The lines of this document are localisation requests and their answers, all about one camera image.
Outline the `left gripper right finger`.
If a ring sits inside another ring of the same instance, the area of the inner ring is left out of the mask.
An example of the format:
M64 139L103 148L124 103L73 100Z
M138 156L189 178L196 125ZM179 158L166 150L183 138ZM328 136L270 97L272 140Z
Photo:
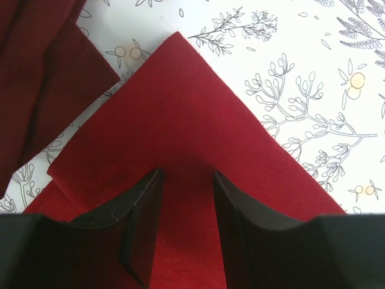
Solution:
M383 288L384 216L288 217L221 172L214 202L228 288Z

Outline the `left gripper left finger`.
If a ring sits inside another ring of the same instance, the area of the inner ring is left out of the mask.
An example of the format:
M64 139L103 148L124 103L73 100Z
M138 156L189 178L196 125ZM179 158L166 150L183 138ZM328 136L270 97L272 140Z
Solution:
M1 216L2 288L149 288L164 174L70 222Z

